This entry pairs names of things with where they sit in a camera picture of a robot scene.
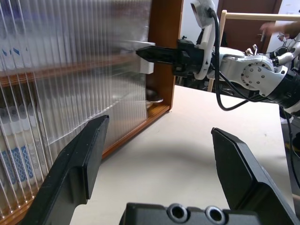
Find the plastic sheet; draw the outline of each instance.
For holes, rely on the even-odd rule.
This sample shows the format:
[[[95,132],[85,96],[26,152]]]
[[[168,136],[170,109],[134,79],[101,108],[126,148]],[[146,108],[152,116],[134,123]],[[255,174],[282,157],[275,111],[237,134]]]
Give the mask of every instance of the plastic sheet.
[[[60,151],[109,114],[109,148],[147,119],[151,0],[0,2],[0,216],[33,198]]]

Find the white wall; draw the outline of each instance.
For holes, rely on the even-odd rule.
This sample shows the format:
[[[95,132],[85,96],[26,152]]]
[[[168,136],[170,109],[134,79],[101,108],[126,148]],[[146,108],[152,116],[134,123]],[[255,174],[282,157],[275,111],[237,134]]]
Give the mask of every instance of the white wall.
[[[299,10],[300,10],[300,1],[299,0],[282,0],[279,14],[297,15],[297,14],[300,14]],[[286,24],[286,23],[291,23],[291,22],[288,22],[288,21],[277,21],[276,22],[276,24]],[[278,35],[278,33],[272,35],[267,52],[272,52],[283,45],[283,42],[279,41],[277,35]]]
[[[182,19],[181,19],[181,30],[180,37],[186,36],[187,40],[192,41],[196,44],[196,41],[201,32],[201,28],[198,26],[195,19],[191,2],[195,0],[184,0],[183,1],[183,10],[182,10]],[[213,0],[216,5],[216,10],[218,7],[219,0]]]

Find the white table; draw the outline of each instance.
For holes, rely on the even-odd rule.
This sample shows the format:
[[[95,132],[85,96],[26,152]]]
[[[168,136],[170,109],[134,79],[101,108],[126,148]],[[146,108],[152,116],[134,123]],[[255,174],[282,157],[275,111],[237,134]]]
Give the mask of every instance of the white table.
[[[222,96],[225,106],[239,99]],[[212,136],[218,127],[248,144],[294,210],[278,106],[247,103],[222,111],[214,93],[176,86],[172,110],[100,166],[91,200],[72,225],[118,225],[127,202],[228,208]]]

